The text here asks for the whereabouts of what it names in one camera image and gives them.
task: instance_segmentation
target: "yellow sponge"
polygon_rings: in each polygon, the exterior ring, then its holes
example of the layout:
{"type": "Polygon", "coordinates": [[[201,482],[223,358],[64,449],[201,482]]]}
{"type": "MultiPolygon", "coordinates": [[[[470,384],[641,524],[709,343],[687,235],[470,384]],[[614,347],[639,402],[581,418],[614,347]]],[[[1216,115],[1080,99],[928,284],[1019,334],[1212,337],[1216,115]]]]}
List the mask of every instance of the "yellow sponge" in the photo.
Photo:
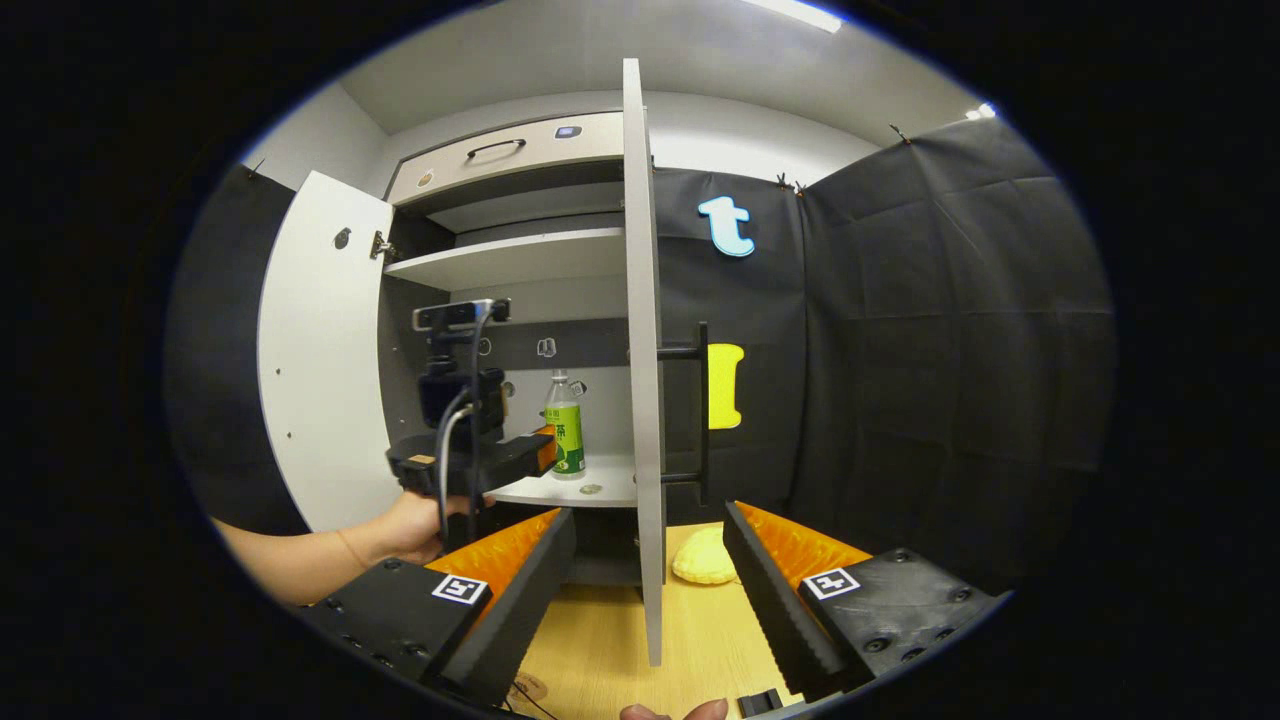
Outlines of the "yellow sponge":
{"type": "Polygon", "coordinates": [[[724,528],[703,528],[689,536],[676,552],[671,569],[677,577],[704,585],[718,585],[737,577],[724,550],[724,528]]]}

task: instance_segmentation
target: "ceiling light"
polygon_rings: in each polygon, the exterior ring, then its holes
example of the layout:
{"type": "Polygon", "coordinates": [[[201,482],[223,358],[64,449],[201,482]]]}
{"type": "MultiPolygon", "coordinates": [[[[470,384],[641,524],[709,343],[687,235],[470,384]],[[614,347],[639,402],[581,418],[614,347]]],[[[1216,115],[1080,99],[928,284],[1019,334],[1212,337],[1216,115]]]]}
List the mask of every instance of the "ceiling light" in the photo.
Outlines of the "ceiling light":
{"type": "Polygon", "coordinates": [[[826,10],[819,10],[812,5],[805,5],[804,3],[797,3],[796,0],[742,0],[744,3],[750,3],[753,5],[759,5],[773,10],[774,13],[782,13],[783,15],[795,18],[800,22],[809,23],[815,28],[824,29],[827,32],[836,32],[840,29],[841,20],[836,15],[827,13],[826,10]]]}

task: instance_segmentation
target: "white wall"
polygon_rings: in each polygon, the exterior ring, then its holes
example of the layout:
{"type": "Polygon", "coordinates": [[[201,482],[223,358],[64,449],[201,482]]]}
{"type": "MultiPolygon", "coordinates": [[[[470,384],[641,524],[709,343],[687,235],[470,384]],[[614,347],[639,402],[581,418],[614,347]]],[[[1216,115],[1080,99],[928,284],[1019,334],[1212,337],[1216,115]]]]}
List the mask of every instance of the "white wall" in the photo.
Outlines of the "white wall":
{"type": "MultiPolygon", "coordinates": [[[[881,147],[805,118],[736,100],[645,92],[649,145],[660,168],[714,170],[812,184],[881,147]]],[[[398,132],[381,146],[364,188],[375,197],[387,191],[396,165],[434,145],[472,132],[540,115],[621,108],[621,91],[567,92],[509,100],[456,113],[398,132]]]]}
{"type": "Polygon", "coordinates": [[[262,160],[259,173],[294,191],[311,170],[362,190],[385,143],[383,128],[333,83],[271,128],[241,163],[252,168],[262,160]]]}

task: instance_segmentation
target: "white shelf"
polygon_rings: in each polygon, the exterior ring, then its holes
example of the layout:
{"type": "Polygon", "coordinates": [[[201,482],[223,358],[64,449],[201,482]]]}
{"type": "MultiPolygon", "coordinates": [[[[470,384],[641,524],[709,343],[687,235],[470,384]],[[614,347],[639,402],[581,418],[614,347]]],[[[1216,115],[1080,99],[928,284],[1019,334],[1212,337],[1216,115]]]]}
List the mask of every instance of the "white shelf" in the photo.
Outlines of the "white shelf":
{"type": "Polygon", "coordinates": [[[635,457],[630,455],[586,456],[586,475],[577,480],[559,480],[547,473],[525,478],[489,491],[485,497],[524,505],[557,505],[564,507],[635,507],[635,457]],[[584,495],[584,486],[598,484],[600,492],[584,495]]]}
{"type": "Polygon", "coordinates": [[[543,233],[471,245],[388,265],[385,274],[447,291],[627,272],[622,228],[543,233]]]}

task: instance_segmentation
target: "cabinet door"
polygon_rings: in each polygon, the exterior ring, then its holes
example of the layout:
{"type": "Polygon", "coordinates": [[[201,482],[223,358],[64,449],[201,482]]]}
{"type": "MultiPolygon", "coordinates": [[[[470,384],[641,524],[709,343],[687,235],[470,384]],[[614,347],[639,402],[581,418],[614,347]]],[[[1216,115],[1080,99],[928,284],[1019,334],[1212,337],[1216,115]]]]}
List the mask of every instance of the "cabinet door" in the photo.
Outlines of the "cabinet door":
{"type": "Polygon", "coordinates": [[[627,247],[627,336],[631,351],[631,428],[636,456],[636,512],[649,665],[662,664],[662,585],[666,518],[662,492],[662,410],[658,384],[658,261],[649,131],[640,65],[622,60],[622,147],[627,247]]]}
{"type": "Polygon", "coordinates": [[[262,284],[257,377],[271,451],[314,532],[369,520],[399,493],[387,465],[378,292],[392,206],[312,172],[262,284]]]}

